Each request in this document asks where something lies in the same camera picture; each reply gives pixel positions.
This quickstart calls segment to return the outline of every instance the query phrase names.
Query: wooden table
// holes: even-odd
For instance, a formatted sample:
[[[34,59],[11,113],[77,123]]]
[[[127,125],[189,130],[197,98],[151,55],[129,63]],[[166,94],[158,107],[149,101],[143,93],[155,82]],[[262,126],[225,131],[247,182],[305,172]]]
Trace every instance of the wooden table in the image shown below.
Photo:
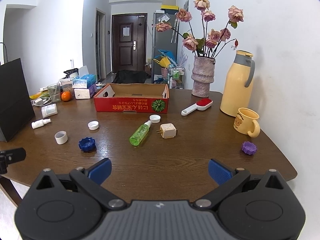
[[[52,123],[33,130],[30,121],[10,142],[0,142],[0,150],[24,147],[27,152],[25,161],[10,165],[4,176],[30,186],[44,168],[51,168],[56,174],[69,173],[108,157],[112,174],[102,185],[127,202],[198,199],[217,187],[208,175],[211,158],[255,174],[274,168],[287,181],[297,176],[263,131],[257,138],[250,138],[233,128],[234,117],[220,111],[221,93],[210,92],[209,98],[213,100],[209,109],[181,116],[181,111],[199,98],[192,96],[191,90],[170,90],[168,114],[160,114],[160,123],[151,125],[137,147],[129,143],[129,137],[151,114],[96,112],[93,99],[60,102],[58,114],[51,116]],[[35,108],[35,113],[32,122],[42,119],[40,107]],[[90,131],[88,122],[93,120],[99,121],[99,129]],[[156,132],[162,123],[173,123],[177,136],[163,139]],[[58,145],[54,135],[61,130],[67,132],[68,142]],[[79,149],[79,140],[84,137],[96,140],[96,151],[83,153]],[[242,143],[248,140],[258,147],[254,156],[241,151]],[[6,180],[2,185],[8,187],[10,181],[6,178],[2,178]]]

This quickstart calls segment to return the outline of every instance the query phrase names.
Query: tile floor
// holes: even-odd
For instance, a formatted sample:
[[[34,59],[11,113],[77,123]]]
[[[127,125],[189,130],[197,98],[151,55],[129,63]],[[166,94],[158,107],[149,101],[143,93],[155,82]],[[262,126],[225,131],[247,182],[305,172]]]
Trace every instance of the tile floor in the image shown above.
[[[111,83],[115,78],[115,74],[109,74],[103,83]],[[151,83],[151,79],[147,79],[145,83]],[[29,187],[22,184],[12,182],[23,198]],[[0,190],[0,239],[1,240],[20,240],[19,232],[14,224],[15,206]]]

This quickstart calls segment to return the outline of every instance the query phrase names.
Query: black cloth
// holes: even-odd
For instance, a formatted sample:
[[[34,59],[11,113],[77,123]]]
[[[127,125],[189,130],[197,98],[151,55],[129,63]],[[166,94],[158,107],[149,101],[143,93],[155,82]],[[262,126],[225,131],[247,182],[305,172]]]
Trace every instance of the black cloth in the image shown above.
[[[112,83],[116,84],[144,84],[147,78],[151,78],[145,71],[119,70]]]

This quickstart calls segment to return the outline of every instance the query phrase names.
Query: glass cup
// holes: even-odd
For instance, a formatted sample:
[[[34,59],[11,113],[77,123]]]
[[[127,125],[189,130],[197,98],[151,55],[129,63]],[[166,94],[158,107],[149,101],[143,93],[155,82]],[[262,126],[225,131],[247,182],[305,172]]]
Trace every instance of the glass cup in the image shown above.
[[[53,103],[59,102],[60,98],[60,84],[55,83],[48,86],[48,92]]]

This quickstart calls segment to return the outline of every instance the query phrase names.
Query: blue gripper pad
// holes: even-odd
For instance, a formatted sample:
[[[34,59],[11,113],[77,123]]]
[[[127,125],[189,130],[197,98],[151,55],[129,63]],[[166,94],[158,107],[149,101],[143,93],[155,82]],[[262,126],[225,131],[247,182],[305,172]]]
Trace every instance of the blue gripper pad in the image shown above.
[[[210,177],[218,184],[221,185],[233,177],[233,172],[224,167],[217,160],[211,159],[208,163],[208,172]]]
[[[111,174],[111,160],[105,158],[96,163],[89,171],[88,178],[101,185]]]

